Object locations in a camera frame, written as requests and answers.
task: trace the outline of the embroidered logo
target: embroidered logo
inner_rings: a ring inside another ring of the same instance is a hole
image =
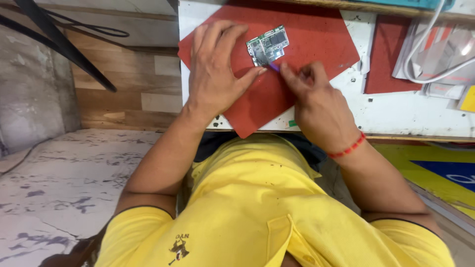
[[[169,266],[175,262],[176,260],[181,260],[182,258],[186,257],[190,252],[186,250],[185,244],[186,241],[184,241],[184,238],[188,238],[189,234],[181,234],[177,235],[175,238],[175,243],[173,244],[173,247],[169,249],[170,252],[175,253],[175,258],[168,264]]]

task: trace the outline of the blue sign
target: blue sign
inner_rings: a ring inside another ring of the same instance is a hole
[[[411,161],[422,168],[475,192],[475,163]]]

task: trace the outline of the dark pants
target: dark pants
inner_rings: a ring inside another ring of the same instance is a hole
[[[295,133],[277,133],[275,135],[293,144],[307,160],[308,165],[316,172],[320,171],[321,166],[327,158],[323,150],[312,144],[303,135]],[[238,137],[238,135],[235,132],[205,132],[198,146],[194,162],[202,162],[210,157],[222,144],[236,137]]]

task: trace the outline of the circuit board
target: circuit board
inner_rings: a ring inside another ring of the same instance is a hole
[[[247,51],[254,65],[263,66],[284,55],[284,47],[289,45],[283,25],[272,29],[248,42]]]

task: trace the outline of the right hand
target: right hand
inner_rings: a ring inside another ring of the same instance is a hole
[[[295,122],[309,141],[327,153],[342,152],[358,141],[361,132],[346,99],[330,85],[321,62],[304,66],[298,75],[282,63],[280,73],[297,96]]]

